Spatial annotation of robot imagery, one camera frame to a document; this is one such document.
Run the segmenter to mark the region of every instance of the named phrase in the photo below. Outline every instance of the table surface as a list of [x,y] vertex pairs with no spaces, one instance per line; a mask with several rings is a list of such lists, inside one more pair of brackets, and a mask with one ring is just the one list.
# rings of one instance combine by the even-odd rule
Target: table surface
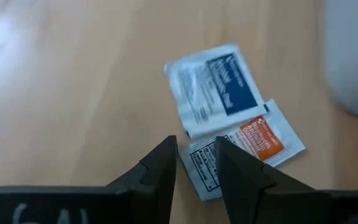
[[[324,85],[322,1],[0,0],[0,185],[104,185],[185,137],[162,67],[237,42],[307,146],[279,167],[358,189],[358,118]],[[172,223],[228,222],[178,163]]]

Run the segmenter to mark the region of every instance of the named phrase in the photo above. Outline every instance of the alcohol prep pad packet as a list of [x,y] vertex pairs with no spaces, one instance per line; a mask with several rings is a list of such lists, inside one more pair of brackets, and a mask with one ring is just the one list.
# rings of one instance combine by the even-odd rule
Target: alcohol prep pad packet
[[222,197],[215,163],[216,136],[224,136],[273,167],[305,150],[305,145],[295,134],[274,100],[269,100],[266,106],[267,114],[222,131],[212,138],[194,141],[179,150],[180,159],[201,201]]
[[194,139],[266,113],[237,44],[165,64],[182,125]]

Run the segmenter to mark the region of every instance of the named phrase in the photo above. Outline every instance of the orange label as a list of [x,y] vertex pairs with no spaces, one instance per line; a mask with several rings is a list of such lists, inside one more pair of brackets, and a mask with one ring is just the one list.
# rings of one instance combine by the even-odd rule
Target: orange label
[[283,144],[274,135],[263,116],[259,116],[240,127],[249,144],[264,161],[284,149]]

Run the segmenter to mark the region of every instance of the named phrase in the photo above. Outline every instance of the white packet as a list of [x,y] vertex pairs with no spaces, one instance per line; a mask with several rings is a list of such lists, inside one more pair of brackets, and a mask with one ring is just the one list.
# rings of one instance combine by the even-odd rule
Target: white packet
[[266,113],[264,100],[237,44],[167,63],[164,70],[189,138]]
[[273,167],[305,150],[305,145],[295,134],[274,100],[269,100],[266,106],[267,114],[225,130],[209,139],[194,141],[179,150],[180,159],[201,201],[222,197],[214,155],[216,136],[224,136]]

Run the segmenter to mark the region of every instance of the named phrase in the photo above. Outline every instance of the white object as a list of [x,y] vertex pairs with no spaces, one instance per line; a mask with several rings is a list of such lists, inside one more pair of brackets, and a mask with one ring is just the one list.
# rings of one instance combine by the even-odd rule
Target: white object
[[326,79],[335,99],[358,114],[358,0],[326,0]]
[[[305,145],[295,134],[274,100],[269,100],[266,105],[267,114],[225,130],[216,136],[224,136],[266,164],[275,167],[305,150]],[[197,140],[179,150],[180,158],[201,201],[222,197],[214,155],[216,136]]]
[[227,44],[164,66],[182,125],[190,138],[266,113],[237,44]]

